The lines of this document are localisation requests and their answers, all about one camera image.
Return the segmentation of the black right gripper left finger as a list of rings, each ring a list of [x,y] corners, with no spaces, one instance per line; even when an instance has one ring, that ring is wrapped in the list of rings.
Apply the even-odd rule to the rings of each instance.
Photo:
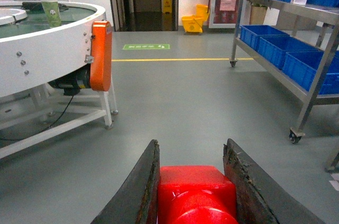
[[[159,180],[160,149],[153,139],[92,223],[156,223]]]

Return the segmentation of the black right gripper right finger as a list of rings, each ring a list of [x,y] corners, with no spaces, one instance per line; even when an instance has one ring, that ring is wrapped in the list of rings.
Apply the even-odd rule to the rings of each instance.
[[[230,138],[224,145],[223,164],[225,176],[236,187],[239,223],[323,223]]]

